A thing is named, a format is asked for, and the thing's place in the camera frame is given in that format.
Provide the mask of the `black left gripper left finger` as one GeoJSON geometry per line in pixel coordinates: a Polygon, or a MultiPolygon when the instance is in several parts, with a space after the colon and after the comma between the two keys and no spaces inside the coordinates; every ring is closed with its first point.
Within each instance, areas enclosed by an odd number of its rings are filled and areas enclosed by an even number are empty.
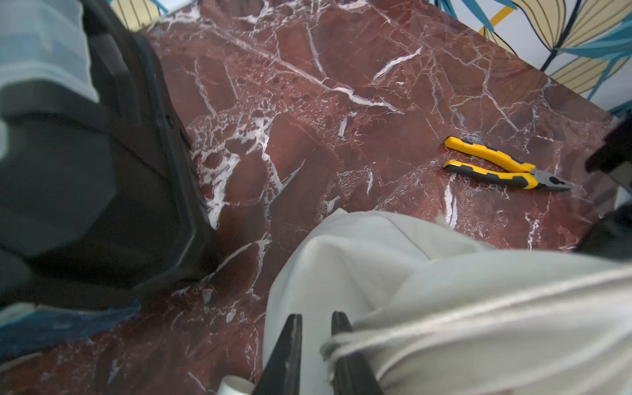
{"type": "Polygon", "coordinates": [[[302,316],[290,314],[253,395],[299,395],[302,316]]]}

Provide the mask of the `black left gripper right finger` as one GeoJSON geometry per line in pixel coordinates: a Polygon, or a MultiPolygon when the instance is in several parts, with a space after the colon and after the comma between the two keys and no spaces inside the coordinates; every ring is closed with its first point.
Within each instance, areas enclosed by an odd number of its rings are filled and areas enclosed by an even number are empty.
{"type": "MultiPolygon", "coordinates": [[[[332,335],[353,332],[346,314],[335,311],[332,314],[332,335]]],[[[355,352],[337,360],[332,386],[335,395],[382,395],[384,394],[373,370],[360,352],[355,352]]]]}

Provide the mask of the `white cloth soil bag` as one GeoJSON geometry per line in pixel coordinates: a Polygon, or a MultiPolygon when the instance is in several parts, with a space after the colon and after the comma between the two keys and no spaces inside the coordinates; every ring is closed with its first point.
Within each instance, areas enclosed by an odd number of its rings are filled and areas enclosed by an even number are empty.
{"type": "MultiPolygon", "coordinates": [[[[274,281],[263,357],[302,316],[301,393],[330,394],[320,349],[343,312],[353,332],[386,329],[629,263],[581,253],[499,250],[390,212],[338,210],[274,281]]],[[[386,394],[628,394],[631,298],[566,314],[408,340],[360,352],[386,394]]]]}

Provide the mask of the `white bag drawstring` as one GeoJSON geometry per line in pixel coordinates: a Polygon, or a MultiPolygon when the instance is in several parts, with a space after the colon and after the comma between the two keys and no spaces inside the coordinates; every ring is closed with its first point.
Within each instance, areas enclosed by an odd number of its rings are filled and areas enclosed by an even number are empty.
{"type": "Polygon", "coordinates": [[[412,339],[432,342],[435,337],[457,332],[629,300],[630,282],[630,267],[558,281],[386,329],[334,335],[322,345],[320,353],[332,370],[342,357],[373,347],[387,347],[412,339]]]}

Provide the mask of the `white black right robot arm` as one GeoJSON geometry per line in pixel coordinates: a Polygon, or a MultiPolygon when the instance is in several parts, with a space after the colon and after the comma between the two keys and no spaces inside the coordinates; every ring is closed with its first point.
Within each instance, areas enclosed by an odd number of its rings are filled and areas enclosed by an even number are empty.
{"type": "Polygon", "coordinates": [[[616,261],[631,260],[631,116],[627,115],[587,159],[589,173],[604,174],[612,192],[600,197],[609,209],[584,234],[574,252],[616,261]]]}

